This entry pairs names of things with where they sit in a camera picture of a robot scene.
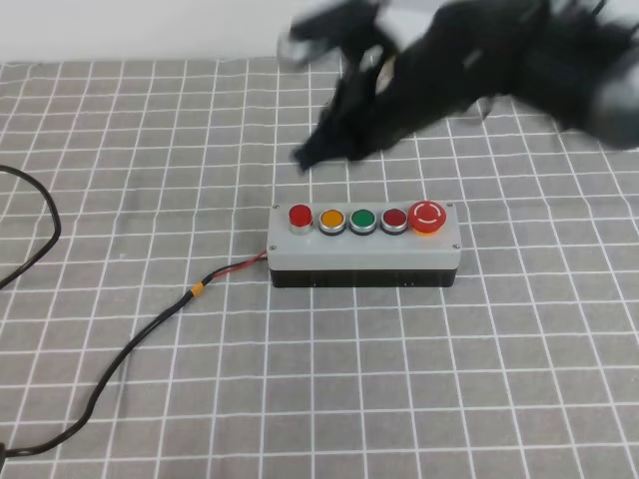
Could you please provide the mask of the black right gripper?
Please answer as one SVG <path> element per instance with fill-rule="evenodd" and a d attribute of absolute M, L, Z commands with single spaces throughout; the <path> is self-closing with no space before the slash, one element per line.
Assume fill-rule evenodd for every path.
<path fill-rule="evenodd" d="M 293 152 L 302 173 L 361 161 L 482 97 L 508 92 L 525 48 L 550 17 L 547 1 L 450 1 L 424 34 L 356 77 Z"/>

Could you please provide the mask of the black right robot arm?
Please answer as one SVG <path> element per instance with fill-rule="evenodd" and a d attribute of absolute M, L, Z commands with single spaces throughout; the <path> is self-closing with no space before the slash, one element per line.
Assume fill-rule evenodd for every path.
<path fill-rule="evenodd" d="M 307 171 L 360 161 L 480 100 L 509 96 L 616 150 L 638 145 L 638 29 L 603 2 L 448 1 L 400 47 L 379 1 L 343 1 L 294 21 L 278 57 L 344 59 L 331 101 L 294 156 Z"/>

